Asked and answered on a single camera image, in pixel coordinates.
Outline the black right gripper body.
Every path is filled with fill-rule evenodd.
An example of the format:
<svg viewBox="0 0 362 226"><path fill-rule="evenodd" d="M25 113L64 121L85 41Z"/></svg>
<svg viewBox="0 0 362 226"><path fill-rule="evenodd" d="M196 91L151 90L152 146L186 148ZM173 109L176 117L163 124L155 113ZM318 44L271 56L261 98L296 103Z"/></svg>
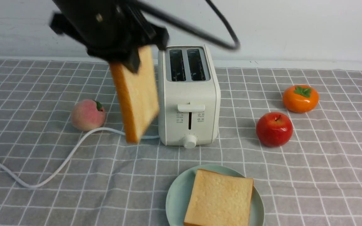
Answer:
<svg viewBox="0 0 362 226"><path fill-rule="evenodd" d="M50 28L67 35L86 47L87 54L120 63L138 73L139 48L155 45L167 47L166 28L149 22L142 11L156 10L138 0L55 0L59 12L53 13Z"/></svg>

